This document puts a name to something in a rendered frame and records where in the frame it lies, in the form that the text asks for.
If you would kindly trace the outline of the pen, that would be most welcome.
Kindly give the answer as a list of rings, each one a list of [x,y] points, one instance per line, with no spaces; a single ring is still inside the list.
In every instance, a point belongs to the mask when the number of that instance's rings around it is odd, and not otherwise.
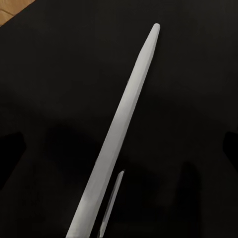
[[[160,24],[156,23],[140,51],[66,238],[90,238],[152,62],[159,32]],[[124,171],[118,174],[97,238],[103,238],[104,236],[123,174]]]

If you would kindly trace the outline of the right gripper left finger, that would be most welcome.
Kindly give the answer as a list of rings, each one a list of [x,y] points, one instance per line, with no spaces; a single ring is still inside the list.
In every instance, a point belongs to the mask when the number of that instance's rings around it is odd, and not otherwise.
[[[0,137],[0,191],[26,151],[21,132]]]

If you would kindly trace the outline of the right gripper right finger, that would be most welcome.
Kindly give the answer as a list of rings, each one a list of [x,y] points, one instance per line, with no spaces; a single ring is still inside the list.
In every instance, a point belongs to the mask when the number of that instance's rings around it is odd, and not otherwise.
[[[238,134],[226,132],[222,149],[238,172]]]

